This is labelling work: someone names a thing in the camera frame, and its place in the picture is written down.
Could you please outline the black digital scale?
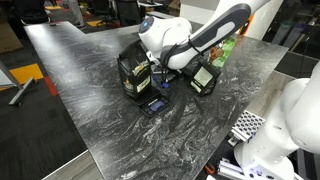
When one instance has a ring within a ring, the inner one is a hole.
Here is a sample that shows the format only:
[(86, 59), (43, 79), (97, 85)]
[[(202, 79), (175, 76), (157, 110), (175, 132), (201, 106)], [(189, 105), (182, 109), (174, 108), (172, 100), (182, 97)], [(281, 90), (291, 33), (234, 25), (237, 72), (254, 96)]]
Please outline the black digital scale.
[(143, 92), (137, 99), (130, 98), (130, 101), (149, 118), (155, 116), (170, 103), (169, 99), (153, 86)]

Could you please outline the black coffee bag on scale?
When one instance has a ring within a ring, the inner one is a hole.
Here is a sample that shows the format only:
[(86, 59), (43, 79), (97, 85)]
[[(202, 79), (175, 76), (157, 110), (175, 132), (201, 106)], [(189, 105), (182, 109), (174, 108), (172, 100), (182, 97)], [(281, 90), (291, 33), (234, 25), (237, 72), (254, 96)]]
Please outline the black coffee bag on scale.
[(151, 86), (150, 60), (141, 41), (136, 40), (127, 46), (117, 58), (120, 84), (124, 93), (137, 99)]

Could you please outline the small black coffee bag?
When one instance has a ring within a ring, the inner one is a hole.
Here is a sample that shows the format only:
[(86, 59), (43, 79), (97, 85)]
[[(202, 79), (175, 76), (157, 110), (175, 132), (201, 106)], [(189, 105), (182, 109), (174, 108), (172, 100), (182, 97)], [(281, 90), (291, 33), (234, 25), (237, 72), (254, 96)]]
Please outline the small black coffee bag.
[(213, 93), (221, 71), (204, 59), (198, 59), (198, 65), (193, 71), (190, 85), (200, 94)]

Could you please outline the green snack bag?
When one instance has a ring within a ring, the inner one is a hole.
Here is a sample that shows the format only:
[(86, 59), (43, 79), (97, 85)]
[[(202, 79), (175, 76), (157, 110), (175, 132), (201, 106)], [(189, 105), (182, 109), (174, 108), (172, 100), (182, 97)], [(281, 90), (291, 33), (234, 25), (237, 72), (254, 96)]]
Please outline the green snack bag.
[(218, 45), (214, 46), (210, 50), (208, 62), (217, 68), (222, 68), (229, 57), (235, 42), (236, 40), (233, 37), (228, 37)]

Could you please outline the perforated metal plate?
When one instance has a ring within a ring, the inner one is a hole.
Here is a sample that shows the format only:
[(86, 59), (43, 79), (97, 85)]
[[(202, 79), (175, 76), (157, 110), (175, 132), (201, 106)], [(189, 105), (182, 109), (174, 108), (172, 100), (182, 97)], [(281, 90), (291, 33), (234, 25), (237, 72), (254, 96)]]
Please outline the perforated metal plate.
[(240, 140), (247, 141), (253, 136), (265, 119), (249, 112), (244, 111), (233, 125), (231, 132)]

